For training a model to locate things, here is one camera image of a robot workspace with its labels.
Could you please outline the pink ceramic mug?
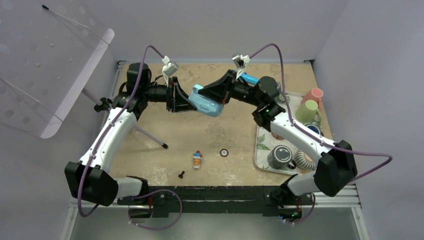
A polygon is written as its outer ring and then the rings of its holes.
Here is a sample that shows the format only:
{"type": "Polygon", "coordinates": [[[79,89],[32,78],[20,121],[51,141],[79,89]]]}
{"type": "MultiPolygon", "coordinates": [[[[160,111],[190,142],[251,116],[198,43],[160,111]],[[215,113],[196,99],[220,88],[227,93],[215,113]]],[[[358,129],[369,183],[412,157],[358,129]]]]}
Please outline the pink ceramic mug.
{"type": "Polygon", "coordinates": [[[317,103],[319,110],[323,110],[323,96],[324,92],[320,88],[313,88],[309,92],[305,94],[305,96],[302,98],[300,104],[302,105],[308,100],[313,100],[317,103]]]}

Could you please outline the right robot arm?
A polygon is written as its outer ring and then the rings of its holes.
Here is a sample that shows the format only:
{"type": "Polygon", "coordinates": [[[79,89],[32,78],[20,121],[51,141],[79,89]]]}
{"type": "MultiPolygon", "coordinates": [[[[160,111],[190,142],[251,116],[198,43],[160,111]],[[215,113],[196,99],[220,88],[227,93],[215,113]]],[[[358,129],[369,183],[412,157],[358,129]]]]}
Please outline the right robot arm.
{"type": "Polygon", "coordinates": [[[197,93],[221,105],[236,99],[256,106],[252,115],[259,127],[284,137],[317,165],[314,171],[292,176],[280,186],[284,202],[292,204],[301,195],[315,192],[334,197],[357,176],[351,145],[344,140],[327,139],[293,120],[289,108],[275,101],[280,92],[274,78],[263,76],[255,85],[249,85],[238,81],[236,76],[234,70],[228,70],[197,93]]]}

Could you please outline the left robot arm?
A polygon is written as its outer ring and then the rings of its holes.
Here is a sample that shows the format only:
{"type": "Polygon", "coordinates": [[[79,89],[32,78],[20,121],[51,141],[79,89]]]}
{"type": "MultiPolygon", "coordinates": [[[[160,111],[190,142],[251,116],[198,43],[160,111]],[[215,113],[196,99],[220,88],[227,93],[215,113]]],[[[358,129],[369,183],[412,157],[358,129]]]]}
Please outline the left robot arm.
{"type": "Polygon", "coordinates": [[[151,81],[152,72],[147,64],[129,65],[126,82],[119,87],[118,94],[114,99],[101,100],[99,109],[109,107],[109,115],[99,135],[77,162],[69,162],[64,169],[72,197],[102,206],[125,197],[138,205],[148,201],[146,179],[136,176],[114,179],[109,174],[110,166],[149,102],[165,103],[166,109],[173,113],[196,110],[173,75],[178,69],[175,61],[167,61],[161,74],[166,83],[158,84],[151,81]]]}

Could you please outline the dark blue mug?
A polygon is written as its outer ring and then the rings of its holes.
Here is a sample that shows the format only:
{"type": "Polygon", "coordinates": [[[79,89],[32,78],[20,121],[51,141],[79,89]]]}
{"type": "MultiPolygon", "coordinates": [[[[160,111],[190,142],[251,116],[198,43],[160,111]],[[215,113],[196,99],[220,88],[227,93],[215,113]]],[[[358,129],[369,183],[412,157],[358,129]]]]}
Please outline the dark blue mug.
{"type": "Polygon", "coordinates": [[[308,129],[312,130],[313,132],[317,133],[320,136],[324,136],[322,130],[315,124],[309,123],[305,125],[308,129]]]}

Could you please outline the light green ceramic mug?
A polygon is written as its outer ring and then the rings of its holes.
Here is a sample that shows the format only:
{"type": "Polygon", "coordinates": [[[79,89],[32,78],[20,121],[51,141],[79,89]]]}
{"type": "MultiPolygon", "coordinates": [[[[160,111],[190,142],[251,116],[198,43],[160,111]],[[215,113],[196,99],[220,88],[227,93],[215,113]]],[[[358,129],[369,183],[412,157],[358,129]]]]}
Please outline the light green ceramic mug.
{"type": "Polygon", "coordinates": [[[306,100],[295,112],[295,118],[303,124],[320,120],[322,115],[318,103],[314,100],[306,100]]]}

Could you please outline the light blue ceramic mug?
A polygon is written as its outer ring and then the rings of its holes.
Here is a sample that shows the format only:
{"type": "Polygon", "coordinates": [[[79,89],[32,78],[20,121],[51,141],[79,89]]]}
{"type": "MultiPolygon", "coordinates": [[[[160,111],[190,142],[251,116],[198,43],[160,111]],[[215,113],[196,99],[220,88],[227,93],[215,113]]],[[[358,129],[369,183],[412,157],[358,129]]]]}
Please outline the light blue ceramic mug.
{"type": "Polygon", "coordinates": [[[209,117],[218,117],[224,110],[224,105],[199,94],[199,90],[203,88],[195,84],[188,96],[188,101],[196,107],[197,112],[209,117]]]}

